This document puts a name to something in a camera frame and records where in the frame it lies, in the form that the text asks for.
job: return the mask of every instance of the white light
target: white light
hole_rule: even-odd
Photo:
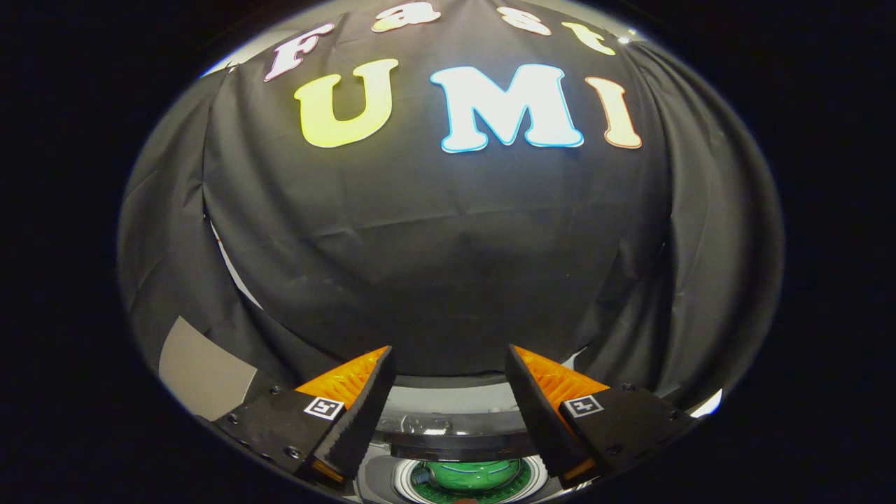
[[[691,416],[693,416],[694,418],[697,418],[698,416],[703,416],[704,414],[710,414],[719,408],[719,404],[721,404],[721,402],[722,402],[722,389],[720,388],[719,392],[716,392],[715,395],[713,395],[712,397],[707,399],[706,402],[703,403],[702,406],[700,406],[699,408],[694,410],[694,412],[691,413]]]

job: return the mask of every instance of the green object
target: green object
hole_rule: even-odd
[[[520,461],[430,462],[426,467],[436,486],[454,491],[484,491],[512,480],[520,471]]]
[[[529,467],[529,464],[525,463],[522,460],[506,460],[497,463],[490,462],[480,464],[421,462],[414,470],[426,470],[427,468],[429,468],[432,469],[433,474],[435,474],[436,467],[438,467],[438,471],[441,474],[444,470],[445,465],[451,465],[455,469],[458,468],[458,465],[470,465],[476,467],[476,472],[478,474],[479,468],[486,467],[486,464],[495,464],[491,468],[492,471],[494,471],[495,469],[499,469],[501,467],[500,465],[510,466],[510,469],[504,470],[510,474],[510,478],[505,480],[503,483],[498,483],[498,486],[490,489],[474,490],[472,488],[464,488],[458,490],[450,490],[442,485],[442,480],[438,480],[439,475],[437,474],[435,476],[437,480],[435,484],[433,484],[431,481],[422,482],[420,484],[415,484],[414,490],[424,499],[435,502],[436,504],[453,504],[454,501],[460,499],[475,499],[479,504],[496,504],[497,502],[501,502],[503,500],[510,499],[513,496],[519,495],[520,492],[522,492],[523,489],[526,488],[526,485],[528,485],[532,479],[532,470]],[[499,474],[500,478],[503,479],[504,471],[492,474],[492,481],[497,481]]]

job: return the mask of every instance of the black fabric backdrop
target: black fabric backdrop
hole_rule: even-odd
[[[306,30],[337,29],[299,67],[266,83],[265,50],[195,83],[160,123],[119,228],[125,303],[150,365],[183,316],[298,383],[385,344],[401,374],[423,376],[500,371],[507,343],[555,361],[589,344],[576,369],[611,386],[679,387],[683,407],[730,390],[771,322],[783,231],[762,154],[724,101],[656,45],[624,47],[590,26],[617,53],[600,54],[561,26],[580,20],[536,5],[442,2],[435,22],[372,32],[390,5],[309,18]],[[554,34],[510,26],[500,5]],[[399,66],[383,128],[336,149],[309,144],[295,89],[387,57]],[[564,70],[584,145],[440,150],[444,93],[429,75],[471,65],[506,89],[532,63]],[[603,140],[588,76],[626,89],[641,148]],[[334,102],[337,117],[363,110],[360,80],[344,78]],[[230,282],[210,221],[263,311]]]
[[[172,97],[298,6],[11,8],[7,82],[22,92],[4,107],[22,118],[13,152],[27,156],[7,173],[28,182],[6,200],[10,501],[314,501],[209,437],[159,387],[127,337],[115,273],[130,168]],[[604,6],[650,26],[756,134],[782,194],[788,270],[771,335],[722,409],[668,458],[580,501],[885,501],[890,426],[874,390],[889,355],[883,6]]]

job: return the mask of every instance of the green circular base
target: green circular base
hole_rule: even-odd
[[[424,462],[414,467],[414,471],[423,470]],[[519,494],[532,479],[532,469],[525,461],[520,461],[520,473],[507,484],[493,490],[454,491],[438,488],[429,482],[414,485],[414,490],[426,500],[435,504],[453,504],[460,499],[475,499],[479,504],[496,504]]]

